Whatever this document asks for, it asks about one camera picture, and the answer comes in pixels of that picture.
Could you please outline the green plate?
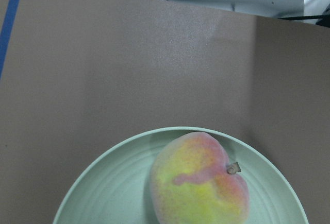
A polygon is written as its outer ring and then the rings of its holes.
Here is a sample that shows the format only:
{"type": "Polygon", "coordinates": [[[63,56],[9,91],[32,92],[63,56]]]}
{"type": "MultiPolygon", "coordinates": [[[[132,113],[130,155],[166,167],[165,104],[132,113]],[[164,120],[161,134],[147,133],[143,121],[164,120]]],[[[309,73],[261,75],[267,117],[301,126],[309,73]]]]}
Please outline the green plate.
{"type": "MultiPolygon", "coordinates": [[[[157,223],[149,172],[163,147],[194,127],[166,127],[130,137],[98,157],[71,186],[54,223],[157,223]]],[[[248,223],[308,223],[282,173],[246,143],[208,130],[237,161],[250,193],[248,223]]]]}

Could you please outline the pink yellow peach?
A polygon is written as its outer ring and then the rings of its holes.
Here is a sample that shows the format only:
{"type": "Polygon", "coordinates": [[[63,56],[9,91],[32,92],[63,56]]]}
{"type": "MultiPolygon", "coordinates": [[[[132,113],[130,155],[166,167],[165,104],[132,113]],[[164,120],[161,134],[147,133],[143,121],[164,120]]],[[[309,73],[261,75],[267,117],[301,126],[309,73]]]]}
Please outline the pink yellow peach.
{"type": "Polygon", "coordinates": [[[229,157],[205,132],[191,132],[158,154],[150,171],[152,203],[159,223],[244,223],[249,191],[229,157]]]}

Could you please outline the brown paper table mat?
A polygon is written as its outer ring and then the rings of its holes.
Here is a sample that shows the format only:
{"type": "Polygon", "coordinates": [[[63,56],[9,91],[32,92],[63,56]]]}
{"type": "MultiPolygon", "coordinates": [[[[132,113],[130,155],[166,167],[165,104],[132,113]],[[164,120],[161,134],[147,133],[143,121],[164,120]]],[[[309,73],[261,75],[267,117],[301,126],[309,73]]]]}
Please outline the brown paper table mat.
{"type": "Polygon", "coordinates": [[[329,223],[329,29],[159,0],[19,0],[1,75],[1,223],[51,223],[109,147],[195,126],[264,154],[329,223]]]}

